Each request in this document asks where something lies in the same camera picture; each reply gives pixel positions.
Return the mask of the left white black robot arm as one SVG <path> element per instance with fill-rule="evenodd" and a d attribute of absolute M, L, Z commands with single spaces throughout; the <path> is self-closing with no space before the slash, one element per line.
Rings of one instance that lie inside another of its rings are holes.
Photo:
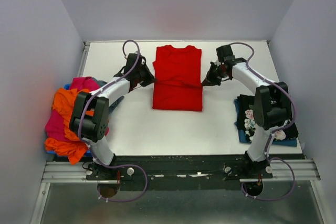
<path fill-rule="evenodd" d="M 146 58 L 139 53 L 129 54 L 126 65 L 110 82 L 97 90 L 77 94 L 69 129 L 88 147 L 94 162 L 99 164 L 98 173 L 104 179 L 112 179 L 117 171 L 112 163 L 114 152 L 106 139 L 109 108 L 138 85 L 146 87 L 154 82 Z"/>

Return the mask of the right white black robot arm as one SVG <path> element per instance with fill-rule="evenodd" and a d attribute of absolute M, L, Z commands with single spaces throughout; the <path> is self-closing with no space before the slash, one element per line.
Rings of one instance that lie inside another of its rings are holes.
<path fill-rule="evenodd" d="M 235 57 L 231 44 L 218 47 L 216 54 L 217 61 L 210 63 L 202 86 L 219 86 L 226 80 L 235 79 L 255 95 L 250 108 L 256 132 L 238 171 L 240 175 L 252 178 L 269 166 L 268 152 L 276 132 L 287 127 L 285 121 L 292 124 L 295 120 L 288 86 L 261 75 L 250 66 L 249 59 Z"/>

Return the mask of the red t shirt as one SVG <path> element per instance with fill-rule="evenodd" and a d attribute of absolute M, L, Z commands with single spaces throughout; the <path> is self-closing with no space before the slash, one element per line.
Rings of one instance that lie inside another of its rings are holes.
<path fill-rule="evenodd" d="M 185 48 L 171 45 L 156 48 L 153 62 L 156 78 L 153 109 L 195 112 L 203 110 L 201 57 L 202 50 L 192 45 Z"/>

